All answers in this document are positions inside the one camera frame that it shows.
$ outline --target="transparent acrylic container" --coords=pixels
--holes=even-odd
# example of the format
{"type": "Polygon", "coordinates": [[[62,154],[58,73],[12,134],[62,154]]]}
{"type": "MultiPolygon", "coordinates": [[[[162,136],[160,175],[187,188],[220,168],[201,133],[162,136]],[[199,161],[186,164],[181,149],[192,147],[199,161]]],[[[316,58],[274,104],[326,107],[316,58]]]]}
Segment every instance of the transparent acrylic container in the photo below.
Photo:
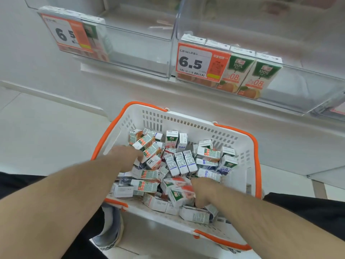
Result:
{"type": "MultiPolygon", "coordinates": [[[[170,76],[172,39],[182,0],[25,1],[28,7],[38,11],[49,5],[103,18],[96,24],[106,32],[112,47],[104,61],[162,77],[170,76]]],[[[63,50],[93,57],[83,51],[63,50]]]]}
{"type": "Polygon", "coordinates": [[[343,29],[345,0],[184,0],[176,38],[189,33],[281,57],[257,100],[308,113],[345,91],[343,29]]]}

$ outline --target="forearm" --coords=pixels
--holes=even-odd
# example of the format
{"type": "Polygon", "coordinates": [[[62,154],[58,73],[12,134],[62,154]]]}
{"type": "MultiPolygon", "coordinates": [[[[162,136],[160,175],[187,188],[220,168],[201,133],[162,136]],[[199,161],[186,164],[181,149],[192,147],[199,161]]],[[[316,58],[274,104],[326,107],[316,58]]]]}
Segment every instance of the forearm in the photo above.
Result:
{"type": "Polygon", "coordinates": [[[2,199],[0,257],[60,258],[109,192],[116,162],[71,166],[2,199]]]}
{"type": "Polygon", "coordinates": [[[263,259],[339,258],[345,242],[279,206],[222,185],[209,201],[263,259]]]}

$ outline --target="shopping basket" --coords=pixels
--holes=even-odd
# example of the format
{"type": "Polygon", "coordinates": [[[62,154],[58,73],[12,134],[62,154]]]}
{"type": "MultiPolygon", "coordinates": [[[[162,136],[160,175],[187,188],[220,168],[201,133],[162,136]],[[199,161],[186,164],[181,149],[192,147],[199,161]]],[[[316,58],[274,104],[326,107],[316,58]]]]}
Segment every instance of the shopping basket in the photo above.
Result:
{"type": "MultiPolygon", "coordinates": [[[[105,131],[91,160],[94,160],[99,154],[107,154],[113,145],[128,145],[129,131],[144,128],[163,134],[167,130],[187,133],[189,147],[201,140],[212,139],[216,149],[220,149],[222,146],[234,148],[238,165],[231,173],[223,177],[223,183],[228,187],[261,198],[261,169],[258,144],[254,136],[217,122],[201,120],[151,104],[136,101],[126,104],[119,116],[105,131]]],[[[197,239],[201,236],[236,250],[251,249],[229,223],[226,224],[226,229],[222,229],[213,223],[206,225],[188,222],[179,216],[153,211],[137,198],[107,198],[105,201],[141,217],[190,233],[197,239]]]]}

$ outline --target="baseboard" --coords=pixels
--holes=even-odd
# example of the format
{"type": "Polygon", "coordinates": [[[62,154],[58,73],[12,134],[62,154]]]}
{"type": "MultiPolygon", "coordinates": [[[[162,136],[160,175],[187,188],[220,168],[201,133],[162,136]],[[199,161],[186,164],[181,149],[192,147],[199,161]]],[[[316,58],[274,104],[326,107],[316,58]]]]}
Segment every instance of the baseboard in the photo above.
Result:
{"type": "Polygon", "coordinates": [[[78,102],[75,100],[71,100],[67,97],[63,97],[63,96],[59,96],[59,95],[55,95],[55,94],[51,94],[48,92],[44,92],[44,91],[40,91],[34,88],[30,88],[30,87],[26,87],[23,85],[19,85],[13,82],[9,82],[9,81],[0,81],[0,86],[14,90],[14,91],[18,91],[18,92],[22,92],[28,95],[33,95],[33,96],[37,96],[43,99],[47,99],[50,101],[54,101],[56,103],[59,104],[64,104],[64,105],[68,105],[77,109],[81,109],[90,113],[95,113],[104,117],[107,117],[106,112],[97,106],[91,105],[91,104],[85,104],[82,102],[78,102]]]}

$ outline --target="basket rim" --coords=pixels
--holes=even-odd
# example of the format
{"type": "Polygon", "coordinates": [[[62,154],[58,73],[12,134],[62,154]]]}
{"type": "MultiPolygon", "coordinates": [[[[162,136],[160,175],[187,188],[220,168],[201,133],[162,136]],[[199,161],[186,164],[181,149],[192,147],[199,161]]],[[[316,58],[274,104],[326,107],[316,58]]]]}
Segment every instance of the basket rim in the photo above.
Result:
{"type": "MultiPolygon", "coordinates": [[[[95,148],[95,150],[93,152],[91,160],[95,160],[97,158],[99,152],[101,151],[102,146],[106,142],[106,140],[107,140],[108,136],[110,135],[110,133],[112,132],[113,128],[119,122],[119,120],[121,119],[123,114],[126,112],[126,110],[131,105],[134,105],[134,104],[148,106],[148,107],[151,107],[151,108],[163,111],[163,112],[168,112],[168,109],[163,109],[163,108],[160,108],[160,107],[155,106],[153,104],[147,104],[147,103],[143,103],[143,102],[139,102],[139,101],[132,101],[132,102],[129,102],[129,103],[125,104],[125,106],[122,108],[122,110],[119,113],[119,115],[110,123],[110,125],[108,126],[108,128],[106,129],[104,134],[102,135],[101,139],[99,140],[99,142],[98,142],[98,144],[97,144],[97,146],[96,146],[96,148],[95,148]]],[[[258,142],[257,142],[256,138],[252,134],[250,134],[250,133],[248,133],[246,131],[237,129],[235,127],[219,125],[218,123],[214,123],[214,125],[218,126],[218,127],[225,128],[225,129],[233,130],[233,131],[242,133],[244,135],[247,135],[253,141],[253,145],[254,145],[254,163],[255,163],[255,197],[261,199],[261,187],[262,187],[261,186],[261,183],[262,183],[261,182],[261,167],[260,167],[259,154],[258,154],[258,142]]],[[[123,207],[128,207],[128,204],[126,204],[124,202],[121,202],[121,201],[118,201],[118,200],[109,199],[109,198],[106,198],[105,202],[109,202],[109,203],[114,204],[114,205],[121,205],[123,207]]],[[[227,241],[227,240],[224,240],[224,239],[220,239],[220,238],[218,238],[216,236],[210,235],[208,233],[205,233],[205,232],[197,230],[197,229],[195,229],[194,232],[196,234],[203,235],[204,237],[214,241],[217,244],[222,244],[224,246],[228,246],[228,247],[239,249],[239,250],[243,250],[243,251],[248,251],[248,250],[252,249],[248,244],[243,245],[243,244],[233,243],[233,242],[230,242],[230,241],[227,241]]]]}

